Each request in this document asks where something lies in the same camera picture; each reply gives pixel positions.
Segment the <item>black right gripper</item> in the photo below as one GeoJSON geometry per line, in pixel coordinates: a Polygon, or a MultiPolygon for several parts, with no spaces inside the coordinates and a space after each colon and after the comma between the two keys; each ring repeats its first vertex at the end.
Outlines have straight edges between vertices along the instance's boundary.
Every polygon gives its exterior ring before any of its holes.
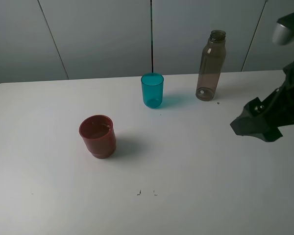
{"type": "Polygon", "coordinates": [[[278,127],[294,125],[294,61],[283,68],[285,81],[262,102],[248,102],[230,126],[237,136],[250,136],[264,142],[283,137],[278,127]]]}

